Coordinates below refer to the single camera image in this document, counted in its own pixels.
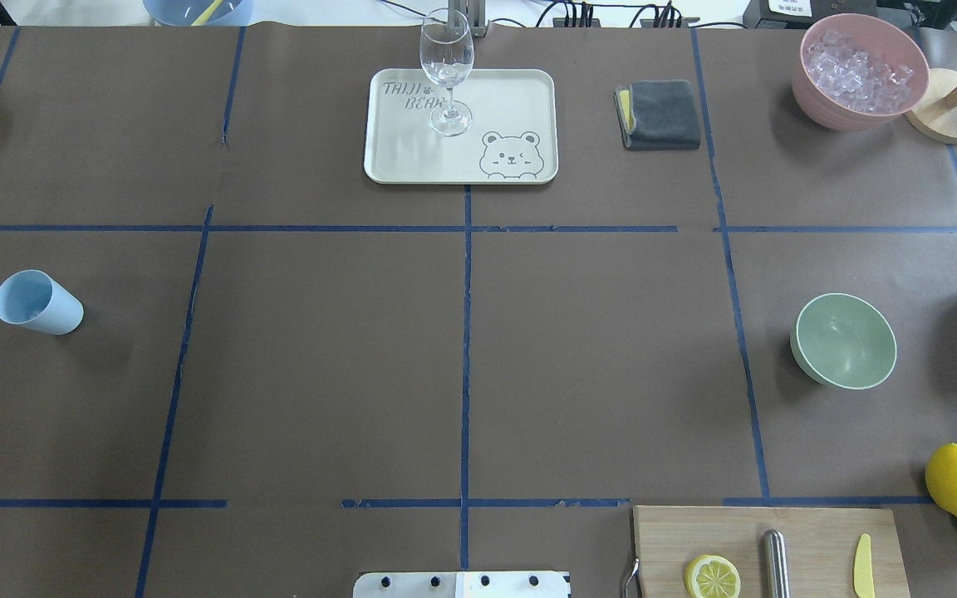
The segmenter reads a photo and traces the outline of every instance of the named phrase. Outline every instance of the wooden cutting board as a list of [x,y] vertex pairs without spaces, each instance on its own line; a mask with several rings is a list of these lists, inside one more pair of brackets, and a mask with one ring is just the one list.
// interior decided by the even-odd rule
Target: wooden cutting board
[[872,538],[877,598],[909,598],[892,511],[884,508],[634,507],[634,544],[645,598],[688,598],[685,569],[721,554],[741,575],[740,598],[768,596],[763,534],[785,535],[793,597],[854,598],[859,534]]

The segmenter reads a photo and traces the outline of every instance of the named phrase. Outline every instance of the bear face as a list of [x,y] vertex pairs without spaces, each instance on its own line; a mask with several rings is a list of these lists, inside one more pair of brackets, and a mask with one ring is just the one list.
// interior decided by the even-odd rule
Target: bear face
[[490,131],[482,136],[486,146],[479,168],[490,179],[536,179],[544,168],[544,160],[538,152],[540,139],[537,133],[527,131],[518,137],[501,136]]

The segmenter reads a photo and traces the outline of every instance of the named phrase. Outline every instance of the gray towel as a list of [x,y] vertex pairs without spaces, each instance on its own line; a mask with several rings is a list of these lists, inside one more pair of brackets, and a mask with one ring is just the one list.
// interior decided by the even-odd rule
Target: gray towel
[[[629,91],[627,107],[621,92]],[[615,89],[615,103],[627,149],[698,149],[699,119],[688,81],[638,81]]]

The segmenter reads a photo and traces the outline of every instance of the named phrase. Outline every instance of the wine glass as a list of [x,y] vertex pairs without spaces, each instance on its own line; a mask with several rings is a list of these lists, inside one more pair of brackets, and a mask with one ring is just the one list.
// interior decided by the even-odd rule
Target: wine glass
[[475,62],[474,42],[468,18],[455,8],[436,8],[423,17],[419,61],[426,76],[449,90],[449,102],[430,112],[430,128],[455,137],[471,126],[471,109],[453,101],[453,87],[464,83]]

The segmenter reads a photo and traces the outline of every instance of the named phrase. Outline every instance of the wine glass stem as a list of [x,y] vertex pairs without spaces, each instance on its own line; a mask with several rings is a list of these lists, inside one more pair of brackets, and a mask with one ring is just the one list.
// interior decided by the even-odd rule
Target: wine glass stem
[[453,105],[453,88],[449,88],[449,105],[445,106],[445,118],[456,118],[456,106]]

